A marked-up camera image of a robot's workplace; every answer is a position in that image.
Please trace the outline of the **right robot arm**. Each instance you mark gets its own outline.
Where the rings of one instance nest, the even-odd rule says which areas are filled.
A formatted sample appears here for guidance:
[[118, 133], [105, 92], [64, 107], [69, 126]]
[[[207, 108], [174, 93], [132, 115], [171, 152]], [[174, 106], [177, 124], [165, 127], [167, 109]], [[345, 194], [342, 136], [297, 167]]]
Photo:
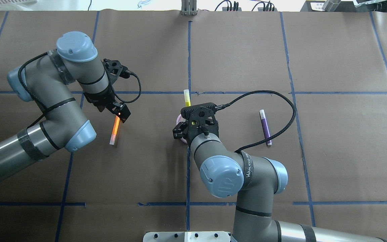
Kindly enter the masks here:
[[237, 196], [232, 242], [385, 242], [387, 239], [289, 223], [273, 219], [273, 200], [288, 184], [284, 165], [266, 157], [226, 149], [210, 122], [188, 134], [188, 120], [173, 128], [175, 139], [185, 139], [200, 178], [217, 198]]

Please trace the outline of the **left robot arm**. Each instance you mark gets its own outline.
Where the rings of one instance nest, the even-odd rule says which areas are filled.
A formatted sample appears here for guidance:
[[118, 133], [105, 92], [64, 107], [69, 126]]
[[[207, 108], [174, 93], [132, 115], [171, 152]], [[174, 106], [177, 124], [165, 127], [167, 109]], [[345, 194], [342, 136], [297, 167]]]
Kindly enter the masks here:
[[54, 50], [9, 72], [7, 80], [13, 91], [25, 102], [35, 101], [42, 114], [17, 135], [0, 142], [0, 182], [62, 148], [72, 153], [96, 138], [69, 84], [78, 82], [87, 102], [125, 122], [131, 114], [128, 101], [116, 94], [113, 84], [131, 76], [138, 78], [118, 60], [101, 60], [83, 32], [63, 34]]

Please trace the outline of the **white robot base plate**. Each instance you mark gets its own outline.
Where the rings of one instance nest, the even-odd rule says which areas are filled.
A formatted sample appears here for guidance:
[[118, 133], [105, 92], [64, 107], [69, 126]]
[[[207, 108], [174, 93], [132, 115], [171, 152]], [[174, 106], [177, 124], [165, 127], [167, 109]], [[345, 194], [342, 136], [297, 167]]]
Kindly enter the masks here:
[[232, 242], [226, 231], [147, 232], [143, 242]]

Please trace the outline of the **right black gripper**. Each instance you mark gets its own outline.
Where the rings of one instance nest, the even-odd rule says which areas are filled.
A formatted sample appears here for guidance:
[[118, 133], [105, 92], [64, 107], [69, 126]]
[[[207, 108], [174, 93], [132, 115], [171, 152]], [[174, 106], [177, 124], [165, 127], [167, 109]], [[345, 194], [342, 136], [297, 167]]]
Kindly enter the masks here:
[[[182, 132], [182, 134], [186, 140], [188, 140], [188, 139], [193, 140], [199, 134], [203, 134], [203, 130], [202, 130], [203, 127], [205, 127], [206, 130], [209, 131], [209, 134], [214, 134], [217, 137], [219, 137], [218, 122], [215, 125], [205, 125], [205, 126], [199, 126], [199, 127], [193, 127], [193, 126], [189, 125], [188, 122], [186, 122], [186, 123], [187, 123], [187, 128], [184, 129], [184, 131]], [[180, 130], [180, 128], [178, 128], [176, 126], [172, 129], [173, 137], [181, 137], [181, 134], [177, 134], [177, 131], [179, 131], [179, 130]]]

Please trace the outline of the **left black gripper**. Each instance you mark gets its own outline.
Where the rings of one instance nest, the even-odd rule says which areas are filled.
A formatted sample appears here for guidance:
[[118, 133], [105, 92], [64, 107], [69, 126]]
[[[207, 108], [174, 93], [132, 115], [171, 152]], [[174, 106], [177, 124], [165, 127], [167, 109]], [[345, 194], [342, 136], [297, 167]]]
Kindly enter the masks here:
[[112, 114], [116, 115], [122, 123], [125, 123], [131, 112], [126, 103], [118, 103], [115, 100], [114, 91], [111, 88], [106, 88], [101, 92], [89, 93], [88, 102], [92, 103], [99, 112], [107, 109]]

